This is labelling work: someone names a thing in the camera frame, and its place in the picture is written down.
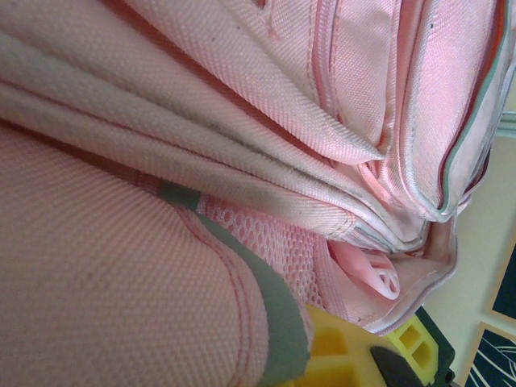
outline wooden frame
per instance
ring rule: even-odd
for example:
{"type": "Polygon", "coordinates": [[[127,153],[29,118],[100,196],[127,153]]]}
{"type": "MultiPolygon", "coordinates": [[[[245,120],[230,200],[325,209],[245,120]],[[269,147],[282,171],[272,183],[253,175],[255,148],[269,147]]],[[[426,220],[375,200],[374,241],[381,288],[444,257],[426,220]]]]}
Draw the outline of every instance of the wooden frame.
{"type": "Polygon", "coordinates": [[[503,277],[506,274],[507,269],[509,268],[510,257],[513,254],[513,250],[516,249],[516,222],[514,222],[512,228],[512,235],[509,239],[509,246],[506,249],[505,258],[501,264],[501,267],[498,269],[496,279],[493,283],[493,289],[491,290],[491,294],[489,295],[489,300],[487,302],[486,313],[494,318],[498,318],[504,320],[511,324],[516,324],[516,319],[511,318],[509,316],[505,316],[502,313],[493,310],[494,302],[497,299],[498,292],[500,290],[501,283],[503,281],[503,277]]]}
{"type": "Polygon", "coordinates": [[[460,379],[458,380],[458,383],[461,386],[465,386],[466,385],[466,381],[468,380],[469,371],[471,370],[471,368],[473,366],[473,361],[475,360],[476,352],[478,351],[478,348],[480,346],[480,343],[481,343],[481,340],[482,340],[482,336],[484,335],[485,330],[491,331],[491,332],[493,332],[496,335],[499,335],[501,337],[504,337],[506,339],[509,339],[509,340],[512,340],[512,341],[516,342],[516,336],[511,335],[511,334],[503,331],[502,329],[493,327],[492,325],[489,325],[489,324],[487,324],[485,322],[481,322],[479,327],[476,330],[475,339],[472,342],[475,345],[472,346],[472,349],[469,352],[468,361],[466,362],[466,365],[464,366],[463,372],[461,373],[460,379]]]}

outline black plastic part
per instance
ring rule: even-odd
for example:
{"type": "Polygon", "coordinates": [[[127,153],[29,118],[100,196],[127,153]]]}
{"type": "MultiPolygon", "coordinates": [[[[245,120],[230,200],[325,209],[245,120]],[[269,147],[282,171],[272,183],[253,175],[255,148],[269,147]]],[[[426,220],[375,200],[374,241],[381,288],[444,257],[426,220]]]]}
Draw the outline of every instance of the black plastic part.
{"type": "Polygon", "coordinates": [[[371,355],[387,387],[424,387],[403,356],[385,347],[372,347],[371,355]]]}
{"type": "Polygon", "coordinates": [[[431,386],[449,387],[455,379],[455,373],[450,369],[450,366],[455,359],[455,350],[423,307],[416,311],[416,316],[418,316],[421,324],[425,326],[428,333],[430,333],[430,336],[432,336],[439,346],[438,368],[437,373],[435,374],[435,382],[431,386]]]}

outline yellow plastic object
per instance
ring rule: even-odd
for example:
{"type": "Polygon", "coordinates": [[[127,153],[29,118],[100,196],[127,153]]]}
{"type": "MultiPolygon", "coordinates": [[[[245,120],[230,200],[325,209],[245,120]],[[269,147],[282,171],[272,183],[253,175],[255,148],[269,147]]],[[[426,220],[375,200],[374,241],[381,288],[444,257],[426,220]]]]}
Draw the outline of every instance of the yellow plastic object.
{"type": "Polygon", "coordinates": [[[398,353],[387,340],[307,306],[314,323],[314,342],[305,375],[277,387],[385,387],[371,347],[382,346],[398,353]]]}
{"type": "Polygon", "coordinates": [[[433,384],[439,367],[439,345],[418,316],[385,337],[405,357],[424,385],[433,384]]]}

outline gray reflective strip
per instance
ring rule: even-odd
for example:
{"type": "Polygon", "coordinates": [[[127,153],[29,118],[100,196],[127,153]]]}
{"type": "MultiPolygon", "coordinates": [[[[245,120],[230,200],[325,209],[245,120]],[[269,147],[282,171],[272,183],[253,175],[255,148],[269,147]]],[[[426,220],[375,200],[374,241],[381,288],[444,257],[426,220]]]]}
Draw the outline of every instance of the gray reflective strip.
{"type": "MultiPolygon", "coordinates": [[[[160,187],[158,196],[166,202],[195,210],[201,194],[166,182],[160,187]]],[[[268,356],[258,386],[277,385],[302,376],[310,358],[308,339],[298,304],[283,278],[264,260],[243,246],[229,231],[200,214],[196,215],[215,238],[242,258],[260,288],[267,311],[268,356]]]]}

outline picture frame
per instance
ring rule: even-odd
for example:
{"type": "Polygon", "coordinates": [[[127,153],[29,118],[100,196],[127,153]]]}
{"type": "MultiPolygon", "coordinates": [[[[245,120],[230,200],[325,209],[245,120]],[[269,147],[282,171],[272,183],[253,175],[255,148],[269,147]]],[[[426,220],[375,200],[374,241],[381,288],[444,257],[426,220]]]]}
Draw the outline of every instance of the picture frame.
{"type": "Polygon", "coordinates": [[[473,343],[459,385],[516,385],[516,336],[481,322],[473,343]]]}
{"type": "Polygon", "coordinates": [[[487,303],[487,315],[516,324],[516,224],[506,248],[504,260],[493,282],[487,303]]]}

